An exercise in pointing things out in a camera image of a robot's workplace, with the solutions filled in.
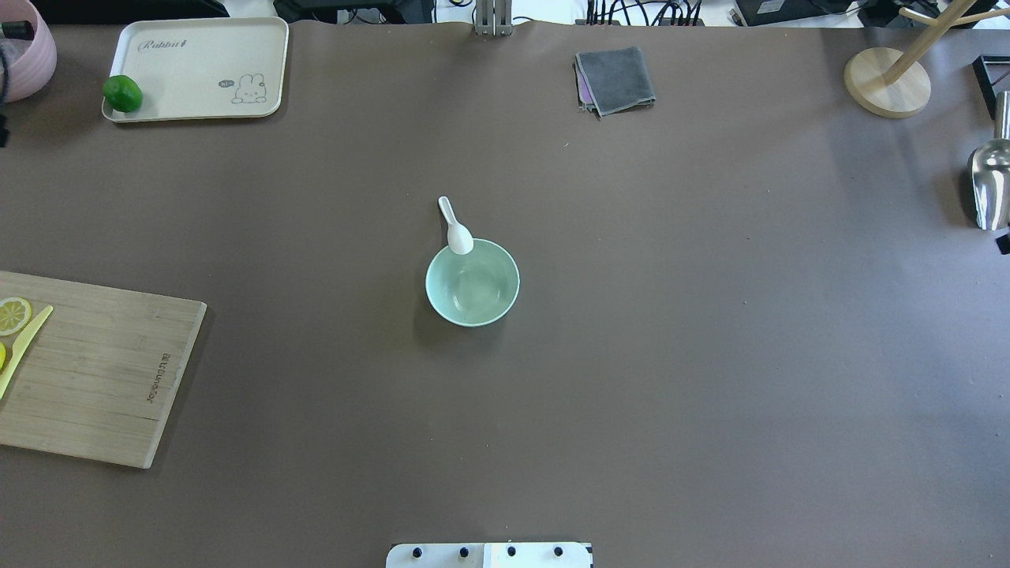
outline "gray cloth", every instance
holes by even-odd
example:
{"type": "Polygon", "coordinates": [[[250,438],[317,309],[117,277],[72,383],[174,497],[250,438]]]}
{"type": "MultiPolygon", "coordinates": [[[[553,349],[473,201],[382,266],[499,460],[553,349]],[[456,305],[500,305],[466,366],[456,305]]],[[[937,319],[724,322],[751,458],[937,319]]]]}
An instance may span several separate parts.
{"type": "Polygon", "coordinates": [[[577,75],[585,79],[600,116],[655,102],[645,58],[638,48],[578,53],[575,61],[577,75]]]}

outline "lime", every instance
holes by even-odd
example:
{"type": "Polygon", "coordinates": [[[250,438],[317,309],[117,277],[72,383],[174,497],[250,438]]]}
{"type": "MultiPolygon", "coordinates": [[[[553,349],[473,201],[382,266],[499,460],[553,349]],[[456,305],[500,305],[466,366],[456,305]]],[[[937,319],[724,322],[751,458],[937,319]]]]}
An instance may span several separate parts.
{"type": "Polygon", "coordinates": [[[0,300],[0,337],[21,330],[31,319],[31,304],[24,298],[0,300]]]}
{"type": "Polygon", "coordinates": [[[133,112],[140,108],[143,102],[143,93],[136,81],[125,75],[113,75],[105,80],[102,85],[102,94],[105,100],[109,101],[112,108],[119,112],[133,112]]]}

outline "spoon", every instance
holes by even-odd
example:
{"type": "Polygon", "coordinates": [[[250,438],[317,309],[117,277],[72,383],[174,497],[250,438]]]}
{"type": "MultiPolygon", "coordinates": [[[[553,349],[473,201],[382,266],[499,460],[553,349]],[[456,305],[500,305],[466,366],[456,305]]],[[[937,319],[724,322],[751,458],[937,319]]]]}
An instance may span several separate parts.
{"type": "Polygon", "coordinates": [[[996,99],[995,137],[972,153],[972,187],[980,228],[1006,228],[1010,222],[1010,108],[1003,91],[996,99]]]}
{"type": "Polygon", "coordinates": [[[438,208],[442,210],[442,216],[448,224],[446,238],[448,248],[457,255],[466,255],[474,250],[474,238],[470,234],[470,229],[456,220],[452,206],[448,203],[448,197],[444,195],[438,198],[438,208]]]}

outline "knife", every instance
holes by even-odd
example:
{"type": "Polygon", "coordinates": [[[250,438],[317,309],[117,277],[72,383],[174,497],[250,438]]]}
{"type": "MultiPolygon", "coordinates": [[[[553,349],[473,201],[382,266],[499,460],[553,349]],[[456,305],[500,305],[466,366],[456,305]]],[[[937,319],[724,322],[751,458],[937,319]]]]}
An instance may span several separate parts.
{"type": "Polygon", "coordinates": [[[10,361],[7,362],[7,367],[4,368],[3,373],[0,373],[0,398],[3,398],[3,393],[7,391],[7,384],[10,383],[11,376],[14,375],[14,368],[17,364],[21,362],[21,357],[24,355],[25,351],[28,351],[28,344],[31,340],[35,339],[35,334],[38,333],[38,328],[45,323],[45,319],[53,313],[53,306],[47,305],[42,308],[42,311],[38,312],[24,329],[18,334],[17,339],[14,340],[14,348],[11,350],[10,361]]]}

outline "light green bowl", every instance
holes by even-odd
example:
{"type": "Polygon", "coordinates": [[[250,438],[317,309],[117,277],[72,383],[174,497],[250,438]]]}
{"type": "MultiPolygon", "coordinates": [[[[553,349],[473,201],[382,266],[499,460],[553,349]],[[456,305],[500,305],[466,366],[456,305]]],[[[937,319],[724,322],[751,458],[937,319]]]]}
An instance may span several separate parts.
{"type": "Polygon", "coordinates": [[[445,247],[424,277],[428,301],[438,315],[457,325],[477,327],[497,320],[519,295],[519,267],[508,251],[483,239],[457,255],[445,247]]]}

